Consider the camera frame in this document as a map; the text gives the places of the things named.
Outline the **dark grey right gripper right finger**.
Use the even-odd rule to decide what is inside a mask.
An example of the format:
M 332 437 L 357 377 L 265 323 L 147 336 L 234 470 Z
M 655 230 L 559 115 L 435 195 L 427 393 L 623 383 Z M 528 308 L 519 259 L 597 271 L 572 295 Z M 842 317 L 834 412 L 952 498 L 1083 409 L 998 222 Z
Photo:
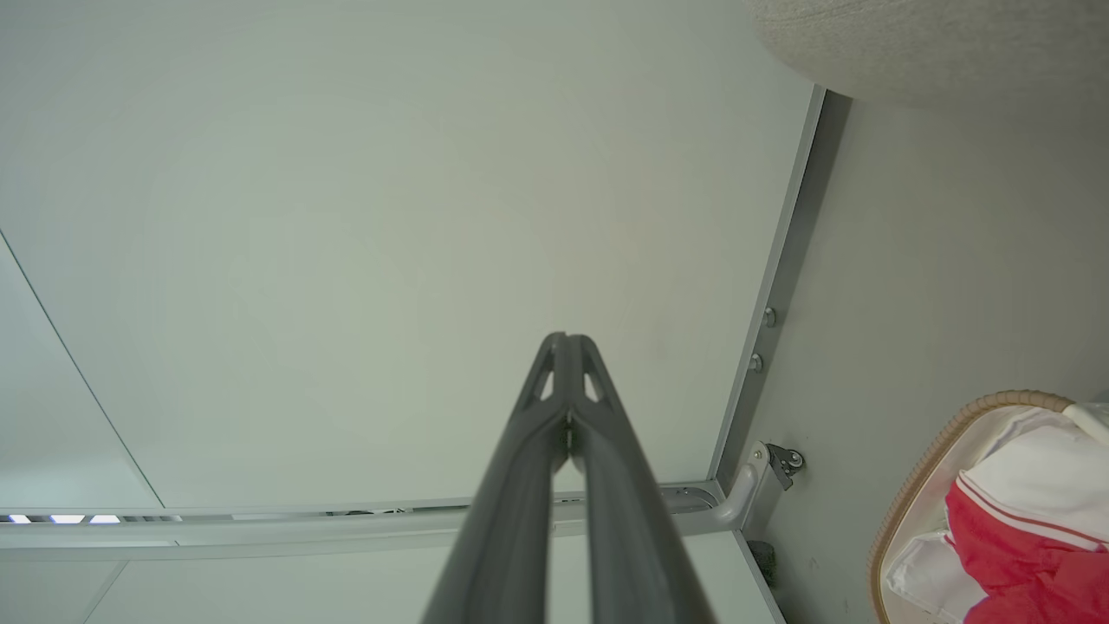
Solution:
M 714 623 L 594 340 L 571 335 L 572 453 L 586 474 L 594 623 Z

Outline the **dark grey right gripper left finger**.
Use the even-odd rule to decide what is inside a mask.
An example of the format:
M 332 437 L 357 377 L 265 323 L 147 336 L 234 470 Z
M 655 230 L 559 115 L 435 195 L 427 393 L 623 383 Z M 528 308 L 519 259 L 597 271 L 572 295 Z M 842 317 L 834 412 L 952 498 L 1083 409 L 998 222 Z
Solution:
M 567 461 L 569 336 L 540 344 L 424 623 L 543 623 L 552 478 Z

